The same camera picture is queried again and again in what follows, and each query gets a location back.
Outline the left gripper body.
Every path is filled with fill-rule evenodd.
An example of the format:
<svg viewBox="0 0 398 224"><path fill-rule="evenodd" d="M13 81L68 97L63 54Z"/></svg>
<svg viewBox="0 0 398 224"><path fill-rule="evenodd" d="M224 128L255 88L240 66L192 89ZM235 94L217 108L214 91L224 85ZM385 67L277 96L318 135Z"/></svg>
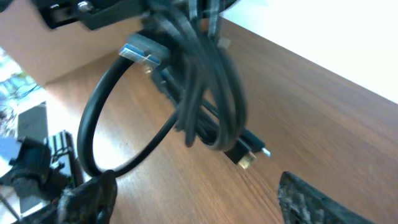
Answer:
<svg viewBox="0 0 398 224"><path fill-rule="evenodd" d="M193 9L199 15L208 17L213 11L218 13L225 11L235 1L32 0L31 3L50 29L81 22L89 30L96 30L170 6L183 11Z"/></svg>

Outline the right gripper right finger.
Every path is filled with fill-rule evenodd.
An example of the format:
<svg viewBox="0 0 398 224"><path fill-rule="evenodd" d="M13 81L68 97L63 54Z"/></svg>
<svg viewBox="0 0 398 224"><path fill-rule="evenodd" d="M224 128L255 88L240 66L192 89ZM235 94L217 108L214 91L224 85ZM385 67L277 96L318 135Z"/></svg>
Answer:
<svg viewBox="0 0 398 224"><path fill-rule="evenodd" d="M285 223L372 223L289 171L280 177L278 200Z"/></svg>

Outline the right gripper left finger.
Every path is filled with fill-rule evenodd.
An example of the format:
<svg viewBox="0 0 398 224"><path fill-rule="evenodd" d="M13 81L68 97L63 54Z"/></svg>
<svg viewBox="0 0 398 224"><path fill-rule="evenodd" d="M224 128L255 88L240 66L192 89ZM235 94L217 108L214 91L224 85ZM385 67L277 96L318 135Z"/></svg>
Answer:
<svg viewBox="0 0 398 224"><path fill-rule="evenodd" d="M63 191L57 205L58 223L109 223L116 203L115 172L107 170L77 188Z"/></svg>

